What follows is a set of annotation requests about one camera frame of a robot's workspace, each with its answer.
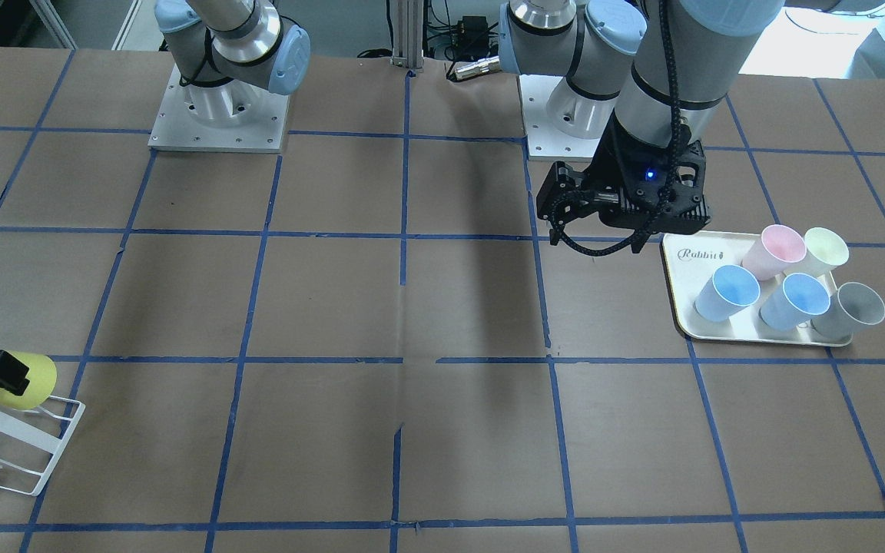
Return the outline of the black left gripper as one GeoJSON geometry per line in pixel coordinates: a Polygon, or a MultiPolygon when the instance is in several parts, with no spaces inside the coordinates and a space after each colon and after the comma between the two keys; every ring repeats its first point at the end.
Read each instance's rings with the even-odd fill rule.
{"type": "MultiPolygon", "coordinates": [[[[677,168],[668,204],[651,225],[651,233],[689,235],[703,230],[712,214],[704,192],[706,158],[700,141],[681,124],[677,168]]],[[[537,216],[552,225],[552,239],[565,224],[596,214],[608,227],[639,230],[656,209],[667,183],[668,147],[633,137],[619,123],[608,123],[585,171],[556,161],[536,199],[537,216]]]]}

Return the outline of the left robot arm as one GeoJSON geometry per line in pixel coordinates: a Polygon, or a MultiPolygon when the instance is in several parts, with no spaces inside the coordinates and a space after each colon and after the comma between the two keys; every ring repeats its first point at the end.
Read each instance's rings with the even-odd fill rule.
{"type": "Polygon", "coordinates": [[[638,253],[711,221],[702,135],[781,1],[509,1],[506,73],[556,78],[552,128],[596,140],[583,171],[556,161],[536,197],[550,243],[638,253]]]}

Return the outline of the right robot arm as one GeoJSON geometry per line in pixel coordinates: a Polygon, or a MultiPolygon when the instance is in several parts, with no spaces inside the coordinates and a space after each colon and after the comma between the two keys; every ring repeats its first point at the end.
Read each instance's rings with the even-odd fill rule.
{"type": "Polygon", "coordinates": [[[158,1],[175,63],[150,146],[192,153],[278,153],[289,98],[310,62],[305,28],[270,1],[158,1]]]}

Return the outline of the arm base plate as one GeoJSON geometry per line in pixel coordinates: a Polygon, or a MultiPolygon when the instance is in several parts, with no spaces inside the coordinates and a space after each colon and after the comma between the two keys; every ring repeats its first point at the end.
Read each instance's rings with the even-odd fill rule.
{"type": "Polygon", "coordinates": [[[577,94],[565,78],[519,76],[528,154],[533,160],[592,160],[617,99],[577,94]]]}
{"type": "Polygon", "coordinates": [[[174,67],[148,147],[178,153],[281,153],[290,98],[241,81],[182,87],[174,67]]]}

